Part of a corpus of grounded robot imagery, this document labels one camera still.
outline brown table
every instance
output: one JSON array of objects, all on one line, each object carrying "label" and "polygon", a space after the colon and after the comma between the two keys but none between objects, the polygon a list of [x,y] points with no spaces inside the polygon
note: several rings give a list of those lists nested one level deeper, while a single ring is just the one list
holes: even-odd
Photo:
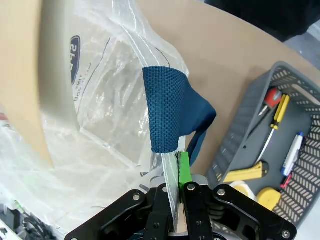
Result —
[{"label": "brown table", "polygon": [[320,72],[255,26],[196,0],[137,0],[151,27],[177,48],[192,87],[216,109],[192,167],[204,174],[214,159],[248,83],[284,61],[320,86]]}]

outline plastic bag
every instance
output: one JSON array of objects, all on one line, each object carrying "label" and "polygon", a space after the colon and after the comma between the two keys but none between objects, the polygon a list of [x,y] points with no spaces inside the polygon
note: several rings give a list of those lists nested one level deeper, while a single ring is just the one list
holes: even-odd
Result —
[{"label": "plastic bag", "polygon": [[0,182],[24,209],[63,234],[163,173],[161,163],[149,172],[142,68],[167,66],[188,75],[180,54],[151,29],[134,0],[77,0],[70,19],[80,132],[43,116],[55,166],[45,169],[13,126],[0,128]]}]

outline blue woven strap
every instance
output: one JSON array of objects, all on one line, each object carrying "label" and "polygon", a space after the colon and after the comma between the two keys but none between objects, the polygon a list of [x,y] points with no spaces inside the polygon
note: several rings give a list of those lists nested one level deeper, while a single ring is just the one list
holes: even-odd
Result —
[{"label": "blue woven strap", "polygon": [[149,111],[151,146],[154,153],[177,150],[179,137],[195,132],[187,151],[192,165],[216,111],[176,69],[151,66],[142,69]]}]

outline yellow tape measure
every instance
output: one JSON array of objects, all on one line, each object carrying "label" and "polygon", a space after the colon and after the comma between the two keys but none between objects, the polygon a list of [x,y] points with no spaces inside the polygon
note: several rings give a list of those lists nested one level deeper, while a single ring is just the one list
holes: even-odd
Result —
[{"label": "yellow tape measure", "polygon": [[260,179],[267,175],[268,172],[269,164],[267,162],[260,161],[251,168],[230,171],[223,182],[230,183],[235,181]]},{"label": "yellow tape measure", "polygon": [[281,199],[281,193],[271,187],[262,189],[256,196],[258,204],[272,211]]}]

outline cardboard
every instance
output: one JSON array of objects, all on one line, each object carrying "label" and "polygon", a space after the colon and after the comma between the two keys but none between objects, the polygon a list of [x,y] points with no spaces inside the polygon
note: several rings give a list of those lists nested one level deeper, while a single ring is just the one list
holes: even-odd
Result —
[{"label": "cardboard", "polygon": [[70,12],[64,0],[4,1],[0,7],[0,113],[46,167],[53,163],[41,113],[57,127],[79,129],[69,68]]},{"label": "cardboard", "polygon": [[182,55],[192,87],[216,109],[191,171],[204,175],[250,81],[284,61],[320,86],[320,72],[255,26],[196,0],[137,0],[149,24]]},{"label": "cardboard", "polygon": [[0,105],[24,140],[51,165],[38,86],[41,9],[41,0],[1,3]]}]

